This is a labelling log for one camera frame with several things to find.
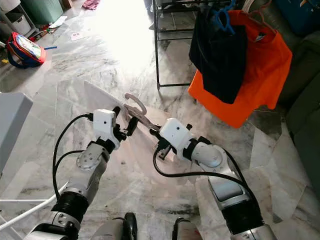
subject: clothes hanger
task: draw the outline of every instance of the clothes hanger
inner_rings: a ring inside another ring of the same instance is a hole
[[[253,11],[251,11],[251,12],[249,12],[249,13],[246,13],[246,12],[242,11],[241,13],[247,15],[250,20],[256,22],[257,24],[266,26],[266,27],[269,28],[274,34],[276,34],[277,31],[265,21],[264,14],[261,12],[261,10],[269,7],[271,3],[272,3],[272,0],[269,0],[266,4],[262,5],[262,6],[259,7],[259,9],[257,9],[257,10],[253,10]],[[261,21],[258,21],[258,20],[254,19],[254,18],[252,17],[252,16],[255,15],[255,14],[258,14],[258,15],[260,16]]]
[[[215,11],[213,9],[214,13],[214,20],[213,22],[224,32],[230,32],[232,35],[236,34],[233,27],[230,24],[230,17],[228,14],[228,11],[232,9],[236,4],[236,0],[232,0],[230,5],[225,6],[224,8],[221,8],[219,11]],[[225,17],[225,25],[223,24],[223,21],[221,20],[222,14]]]

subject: clothing rack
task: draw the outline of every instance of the clothing rack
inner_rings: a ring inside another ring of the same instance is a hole
[[[170,83],[170,84],[161,84],[159,76],[159,58],[158,58],[158,41],[171,41],[171,40],[183,40],[191,39],[193,28],[183,28],[183,29],[159,29],[159,16],[164,13],[185,13],[185,12],[197,12],[199,10],[198,6],[184,7],[183,4],[209,4],[209,3],[219,3],[219,4],[228,4],[231,0],[194,0],[194,1],[173,1],[165,2],[161,4],[161,7],[157,7],[156,0],[152,0],[153,6],[153,30],[154,30],[154,51],[155,51],[155,67],[156,67],[156,87],[158,90],[163,87],[177,87],[177,86],[189,86],[190,82],[186,83]],[[175,25],[175,19],[172,15],[173,24]],[[169,38],[160,38],[163,34],[182,34],[180,37],[169,37]]]

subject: black garment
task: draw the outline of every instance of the black garment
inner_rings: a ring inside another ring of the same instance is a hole
[[[246,70],[245,26],[232,26],[235,35],[215,29],[211,8],[201,9],[195,21],[189,57],[202,73],[203,87],[226,104],[233,104]]]

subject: marble floor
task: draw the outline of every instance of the marble floor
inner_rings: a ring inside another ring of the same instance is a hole
[[[90,100],[95,96],[88,97],[84,88],[84,82],[89,81],[121,100],[125,92],[133,93],[149,106],[148,116],[157,124],[163,124],[168,116],[192,124],[194,134],[224,147],[236,159],[256,194],[265,222],[279,240],[319,240],[320,204],[282,114],[261,108],[235,129],[194,101],[186,87],[162,88],[158,92],[153,31],[148,29],[151,22],[144,2],[102,0],[95,11],[81,9],[82,2],[73,1],[74,8],[65,13],[65,23],[38,42],[43,47],[57,46],[47,51],[41,67],[0,68],[0,92],[23,92],[33,100],[0,178],[0,197],[52,196],[54,144],[72,118],[92,110]],[[181,20],[176,24],[179,27],[190,24],[190,16],[177,18]],[[84,38],[71,41],[70,35],[75,32],[81,32]],[[190,40],[159,45],[162,83],[192,80],[195,68],[188,58],[189,46]],[[83,149],[92,139],[92,125],[80,120],[62,139],[58,155]],[[172,180],[150,170],[151,160],[147,159],[152,157],[154,143],[141,130],[112,155],[82,222],[79,239],[90,239],[105,219],[123,216],[127,211],[137,215],[141,240],[171,239],[178,217],[194,222],[205,240],[230,238],[206,178]],[[59,186],[68,180],[75,159],[76,155],[70,156],[59,167]],[[1,203],[0,211],[9,220],[33,206]],[[25,236],[51,207],[18,222],[14,228]],[[3,232],[0,238],[10,239]]]

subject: blue hanger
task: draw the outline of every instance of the blue hanger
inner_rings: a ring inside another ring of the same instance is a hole
[[[234,7],[234,5],[236,4],[236,0],[232,0],[230,5],[225,6],[224,8],[221,8],[219,11],[215,11],[214,12],[214,20],[213,22],[224,32],[230,32],[232,35],[236,34],[233,27],[230,25],[230,17],[228,14],[228,11]],[[225,15],[225,26],[222,24],[222,21],[220,19],[221,14]]]

